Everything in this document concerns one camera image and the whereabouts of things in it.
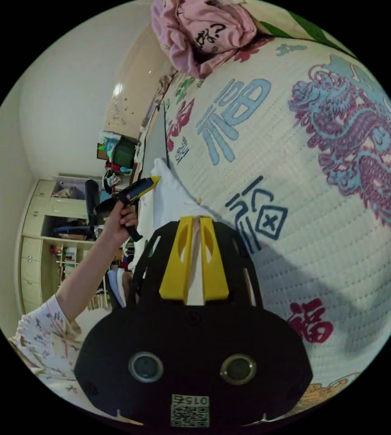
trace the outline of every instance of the pink cloth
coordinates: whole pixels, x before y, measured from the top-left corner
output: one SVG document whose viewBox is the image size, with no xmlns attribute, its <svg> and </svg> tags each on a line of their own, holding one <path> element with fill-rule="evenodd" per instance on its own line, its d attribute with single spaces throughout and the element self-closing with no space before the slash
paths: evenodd
<svg viewBox="0 0 391 435">
<path fill-rule="evenodd" d="M 239 5 L 207 0 L 154 0 L 152 28 L 174 67 L 205 78 L 257 33 Z"/>
</svg>

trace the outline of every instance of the hand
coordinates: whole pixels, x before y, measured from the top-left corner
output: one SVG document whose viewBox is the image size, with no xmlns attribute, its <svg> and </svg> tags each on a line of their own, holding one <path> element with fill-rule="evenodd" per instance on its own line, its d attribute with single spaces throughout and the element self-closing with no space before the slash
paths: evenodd
<svg viewBox="0 0 391 435">
<path fill-rule="evenodd" d="M 108 243 L 112 243 L 116 247 L 120 247 L 130 235 L 126 230 L 126 225 L 131 227 L 138 225 L 138 219 L 135 213 L 135 207 L 130 206 L 125 208 L 121 201 L 117 201 L 114 209 L 107 217 L 105 226 L 98 240 L 106 239 Z"/>
</svg>

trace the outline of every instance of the cabinet door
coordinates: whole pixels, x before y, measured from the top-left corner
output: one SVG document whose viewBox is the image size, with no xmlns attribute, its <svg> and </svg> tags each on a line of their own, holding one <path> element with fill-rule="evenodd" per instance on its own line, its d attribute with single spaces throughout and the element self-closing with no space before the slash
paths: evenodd
<svg viewBox="0 0 391 435">
<path fill-rule="evenodd" d="M 40 284 L 32 281 L 22 280 L 22 296 L 36 304 L 42 304 Z"/>
<path fill-rule="evenodd" d="M 49 207 L 49 198 L 42 196 L 33 196 L 29 203 L 28 213 L 30 214 L 46 214 Z"/>
<path fill-rule="evenodd" d="M 87 203 L 81 199 L 51 198 L 47 214 L 64 218 L 87 219 Z"/>
<path fill-rule="evenodd" d="M 22 257 L 27 260 L 40 261 L 43 241 L 25 237 L 22 244 Z"/>
<path fill-rule="evenodd" d="M 34 191 L 34 196 L 41 196 L 43 198 L 50 198 L 55 189 L 56 182 L 53 180 L 40 180 Z"/>
<path fill-rule="evenodd" d="M 20 277 L 23 280 L 39 283 L 40 282 L 40 262 L 22 258 L 20 264 Z"/>
<path fill-rule="evenodd" d="M 35 302 L 33 300 L 28 300 L 26 298 L 23 298 L 23 306 L 24 306 L 24 310 L 27 314 L 27 313 L 30 313 L 31 311 L 34 311 L 38 307 L 40 307 L 41 304 L 38 304 L 37 302 Z"/>
<path fill-rule="evenodd" d="M 23 234 L 27 236 L 41 236 L 43 229 L 44 215 L 42 214 L 26 214 L 23 224 Z"/>
</svg>

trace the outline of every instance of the black chair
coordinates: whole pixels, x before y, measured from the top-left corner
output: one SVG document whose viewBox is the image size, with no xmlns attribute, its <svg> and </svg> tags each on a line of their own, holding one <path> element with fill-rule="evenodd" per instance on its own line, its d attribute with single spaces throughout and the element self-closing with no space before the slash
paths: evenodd
<svg viewBox="0 0 391 435">
<path fill-rule="evenodd" d="M 97 216 L 94 214 L 94 208 L 100 202 L 100 188 L 96 181 L 87 180 L 85 182 L 85 201 L 87 203 L 88 225 L 94 230 L 97 224 Z"/>
</svg>

